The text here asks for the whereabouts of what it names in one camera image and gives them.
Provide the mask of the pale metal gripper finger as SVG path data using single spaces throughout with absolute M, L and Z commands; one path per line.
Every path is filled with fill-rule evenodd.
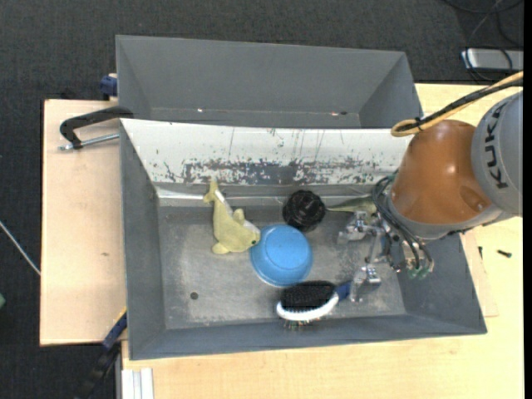
M 363 295 L 375 291 L 381 284 L 382 279 L 376 267 L 373 264 L 367 264 L 355 273 L 349 298 L 352 302 L 358 303 Z
M 365 211 L 355 212 L 348 220 L 346 226 L 338 233 L 337 243 L 347 244 L 376 235 L 376 227 L 367 223 Z

